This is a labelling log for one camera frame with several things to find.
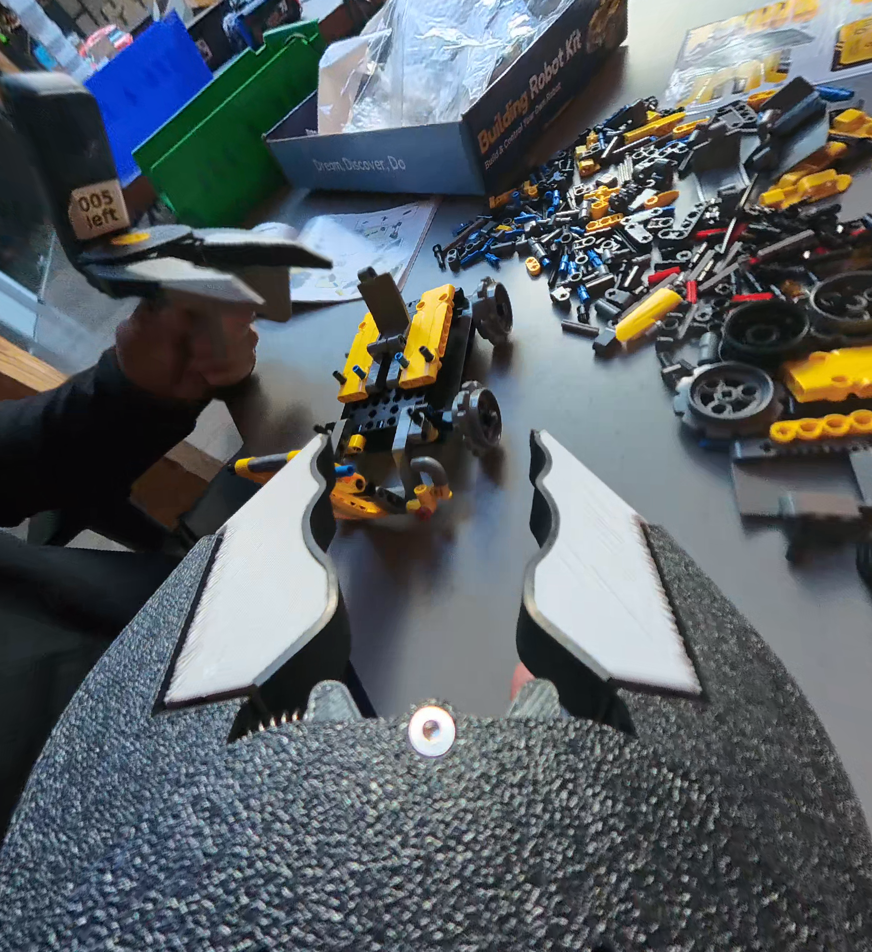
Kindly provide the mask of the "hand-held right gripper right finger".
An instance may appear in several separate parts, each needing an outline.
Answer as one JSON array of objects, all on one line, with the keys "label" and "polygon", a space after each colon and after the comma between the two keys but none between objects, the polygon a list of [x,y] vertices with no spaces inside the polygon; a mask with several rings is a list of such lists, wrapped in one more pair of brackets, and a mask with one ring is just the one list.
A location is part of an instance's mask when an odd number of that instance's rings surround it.
[{"label": "hand-held right gripper right finger", "polygon": [[529,436],[537,552],[521,633],[561,647],[603,684],[702,696],[643,517],[547,430]]}]

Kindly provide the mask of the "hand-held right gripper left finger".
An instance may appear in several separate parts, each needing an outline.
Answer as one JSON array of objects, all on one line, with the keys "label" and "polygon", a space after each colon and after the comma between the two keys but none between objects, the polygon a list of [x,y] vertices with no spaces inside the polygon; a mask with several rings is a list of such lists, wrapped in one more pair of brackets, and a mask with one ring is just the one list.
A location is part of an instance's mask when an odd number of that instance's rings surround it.
[{"label": "hand-held right gripper left finger", "polygon": [[165,708],[259,692],[296,708],[315,684],[346,675],[350,626],[329,555],[335,481],[330,439],[314,436],[215,533]]}]

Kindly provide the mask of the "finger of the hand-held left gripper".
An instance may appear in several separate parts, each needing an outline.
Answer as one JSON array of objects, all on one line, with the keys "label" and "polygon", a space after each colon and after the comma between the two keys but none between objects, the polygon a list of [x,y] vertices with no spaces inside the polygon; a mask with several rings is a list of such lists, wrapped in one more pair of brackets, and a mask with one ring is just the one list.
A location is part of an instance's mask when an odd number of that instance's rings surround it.
[{"label": "finger of the hand-held left gripper", "polygon": [[284,323],[291,317],[286,267],[240,267],[233,273],[191,263],[137,263],[137,276],[186,299],[243,307],[272,322]]},{"label": "finger of the hand-held left gripper", "polygon": [[200,260],[211,268],[241,269],[316,268],[330,269],[333,260],[299,241],[299,236],[284,225],[266,229],[197,229]]}]

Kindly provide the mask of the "black yellow toy block vehicle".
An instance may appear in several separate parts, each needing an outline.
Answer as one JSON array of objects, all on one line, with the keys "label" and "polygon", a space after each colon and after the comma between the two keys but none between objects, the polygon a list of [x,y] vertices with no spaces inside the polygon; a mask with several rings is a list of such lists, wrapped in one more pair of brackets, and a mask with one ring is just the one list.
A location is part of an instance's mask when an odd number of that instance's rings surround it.
[{"label": "black yellow toy block vehicle", "polygon": [[477,336],[495,349],[510,343],[511,299],[484,277],[471,294],[443,284],[407,304],[393,276],[373,268],[358,273],[358,291],[366,314],[334,372],[340,419],[318,429],[334,452],[332,510],[351,523],[429,519],[452,498],[432,448],[456,439],[487,457],[501,447],[498,399],[465,372]]}]

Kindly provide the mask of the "pile of building block parts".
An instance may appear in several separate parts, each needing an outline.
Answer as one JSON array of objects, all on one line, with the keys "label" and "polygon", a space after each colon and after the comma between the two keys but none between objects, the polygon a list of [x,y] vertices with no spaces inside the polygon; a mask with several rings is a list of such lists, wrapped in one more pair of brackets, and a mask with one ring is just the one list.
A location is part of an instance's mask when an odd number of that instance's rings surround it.
[{"label": "pile of building block parts", "polygon": [[856,543],[872,592],[872,113],[797,77],[689,119],[620,108],[491,196],[432,254],[519,259],[564,333],[606,359],[652,344],[680,425],[730,451],[745,520],[797,562]]}]

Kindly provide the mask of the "grey desk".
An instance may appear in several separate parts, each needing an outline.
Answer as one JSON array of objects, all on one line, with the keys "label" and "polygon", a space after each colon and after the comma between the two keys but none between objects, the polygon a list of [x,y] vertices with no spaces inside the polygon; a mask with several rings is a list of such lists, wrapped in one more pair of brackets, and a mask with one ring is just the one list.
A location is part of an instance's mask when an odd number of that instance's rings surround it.
[{"label": "grey desk", "polygon": [[[769,2],[630,2],[627,42],[538,144],[543,161],[617,106],[665,90],[684,34]],[[529,430],[545,428],[648,521],[667,528],[799,681],[823,720],[872,827],[872,599],[850,546],[791,566],[775,529],[739,521],[726,454],[680,436],[652,349],[597,360],[561,330],[521,263],[500,275],[514,342],[478,344],[476,379],[503,415],[500,464],[463,451],[452,505],[405,534],[392,523],[338,530],[332,548],[353,631],[353,661],[382,716],[442,698],[494,716],[517,663],[528,528]],[[259,324],[257,376],[231,407],[250,453],[302,445],[337,418],[331,377],[358,323],[354,304]]]}]

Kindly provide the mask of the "person's left hand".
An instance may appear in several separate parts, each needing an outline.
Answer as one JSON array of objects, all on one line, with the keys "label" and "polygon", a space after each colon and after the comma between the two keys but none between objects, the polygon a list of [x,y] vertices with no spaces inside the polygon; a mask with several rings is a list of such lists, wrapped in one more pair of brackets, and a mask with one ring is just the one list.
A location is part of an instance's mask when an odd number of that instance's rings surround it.
[{"label": "person's left hand", "polygon": [[259,340],[254,318],[245,305],[201,310],[144,301],[120,323],[114,350],[135,387],[163,400],[205,401],[252,375]]}]

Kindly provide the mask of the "instruction booklet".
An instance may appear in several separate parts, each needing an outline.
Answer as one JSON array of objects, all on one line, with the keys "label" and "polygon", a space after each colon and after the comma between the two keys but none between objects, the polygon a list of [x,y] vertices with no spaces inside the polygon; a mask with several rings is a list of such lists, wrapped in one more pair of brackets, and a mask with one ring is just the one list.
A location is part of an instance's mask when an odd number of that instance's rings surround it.
[{"label": "instruction booklet", "polygon": [[401,291],[440,207],[438,198],[394,208],[321,215],[308,221],[299,240],[332,261],[332,267],[293,268],[290,297],[295,304],[336,304],[358,300],[358,273],[389,273]]}]

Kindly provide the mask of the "blue plastic bin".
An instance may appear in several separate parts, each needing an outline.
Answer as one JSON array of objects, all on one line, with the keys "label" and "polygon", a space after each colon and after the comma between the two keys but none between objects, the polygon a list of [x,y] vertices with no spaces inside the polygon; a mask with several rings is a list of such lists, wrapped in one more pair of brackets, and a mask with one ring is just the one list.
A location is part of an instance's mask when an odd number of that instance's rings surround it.
[{"label": "blue plastic bin", "polygon": [[175,11],[85,80],[96,98],[120,180],[140,174],[133,151],[213,79]]}]

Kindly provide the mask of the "green plastic bin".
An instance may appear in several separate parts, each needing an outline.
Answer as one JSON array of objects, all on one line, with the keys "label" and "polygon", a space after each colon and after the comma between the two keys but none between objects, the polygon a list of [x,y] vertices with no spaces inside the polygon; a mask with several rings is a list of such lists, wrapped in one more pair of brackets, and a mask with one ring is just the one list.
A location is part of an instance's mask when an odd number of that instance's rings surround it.
[{"label": "green plastic bin", "polygon": [[316,91],[324,50],[316,19],[267,31],[133,150],[179,222],[237,227],[284,183],[265,136]]}]

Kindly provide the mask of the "blue cardboard kit box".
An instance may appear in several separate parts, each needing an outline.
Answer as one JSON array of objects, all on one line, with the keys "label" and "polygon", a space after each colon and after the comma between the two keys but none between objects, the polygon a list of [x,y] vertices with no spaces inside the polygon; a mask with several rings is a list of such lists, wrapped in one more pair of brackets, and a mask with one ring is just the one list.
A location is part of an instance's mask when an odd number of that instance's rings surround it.
[{"label": "blue cardboard kit box", "polygon": [[628,33],[628,3],[570,2],[457,120],[333,134],[311,94],[263,138],[287,182],[310,190],[416,195],[498,194]]}]

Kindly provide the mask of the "crumpled clear plastic bags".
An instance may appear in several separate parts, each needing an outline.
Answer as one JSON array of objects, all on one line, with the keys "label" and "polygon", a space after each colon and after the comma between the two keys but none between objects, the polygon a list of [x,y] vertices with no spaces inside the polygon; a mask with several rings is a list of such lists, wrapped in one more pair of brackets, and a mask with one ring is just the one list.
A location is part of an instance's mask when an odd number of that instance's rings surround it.
[{"label": "crumpled clear plastic bags", "polygon": [[568,1],[390,1],[322,55],[321,136],[460,120],[571,6]]}]

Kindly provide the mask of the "wooden post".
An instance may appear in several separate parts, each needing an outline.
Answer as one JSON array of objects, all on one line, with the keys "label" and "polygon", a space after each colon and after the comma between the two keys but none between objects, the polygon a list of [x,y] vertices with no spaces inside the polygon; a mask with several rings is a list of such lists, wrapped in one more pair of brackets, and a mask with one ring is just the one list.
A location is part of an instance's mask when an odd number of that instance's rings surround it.
[{"label": "wooden post", "polygon": [[[47,391],[65,379],[58,369],[0,336],[0,402]],[[172,529],[224,467],[204,450],[181,442],[133,483],[131,499]]]}]

